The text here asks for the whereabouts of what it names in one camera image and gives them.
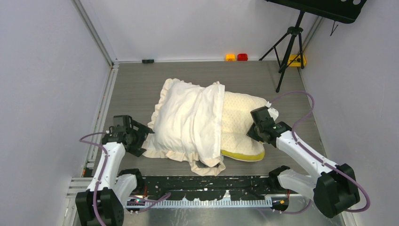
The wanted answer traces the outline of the grey pillowcase with cream frill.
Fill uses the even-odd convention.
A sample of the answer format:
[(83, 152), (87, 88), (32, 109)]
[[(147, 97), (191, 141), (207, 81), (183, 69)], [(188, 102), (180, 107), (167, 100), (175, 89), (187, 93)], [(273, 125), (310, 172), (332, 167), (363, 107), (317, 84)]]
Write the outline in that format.
[(226, 169), (221, 156), (225, 86), (201, 87), (166, 79), (148, 127), (153, 133), (143, 148), (147, 158), (186, 161), (200, 176), (217, 176)]

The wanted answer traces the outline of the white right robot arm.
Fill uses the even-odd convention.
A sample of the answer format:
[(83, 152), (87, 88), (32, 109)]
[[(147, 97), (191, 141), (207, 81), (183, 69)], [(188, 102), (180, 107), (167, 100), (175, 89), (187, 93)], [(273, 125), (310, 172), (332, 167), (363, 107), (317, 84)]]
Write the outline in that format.
[(338, 165), (303, 142), (285, 122), (276, 123), (266, 106), (251, 111), (253, 124), (247, 136), (268, 143), (294, 159), (307, 175), (288, 166), (269, 172), (269, 188), (274, 193), (291, 190), (310, 199), (318, 210), (332, 218), (359, 203), (359, 188), (354, 170), (348, 164)]

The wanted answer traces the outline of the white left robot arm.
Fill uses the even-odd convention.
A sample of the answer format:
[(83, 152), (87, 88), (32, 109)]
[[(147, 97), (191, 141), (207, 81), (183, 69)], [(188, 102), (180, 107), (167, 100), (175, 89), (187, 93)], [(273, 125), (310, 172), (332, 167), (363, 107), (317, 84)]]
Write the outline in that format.
[(140, 170), (118, 172), (126, 153), (141, 156), (142, 146), (153, 130), (132, 119), (129, 115), (113, 118), (113, 125), (103, 133), (102, 149), (96, 172), (85, 191), (76, 194), (75, 204), (83, 226), (121, 226), (124, 222), (124, 206), (130, 194), (144, 190)]

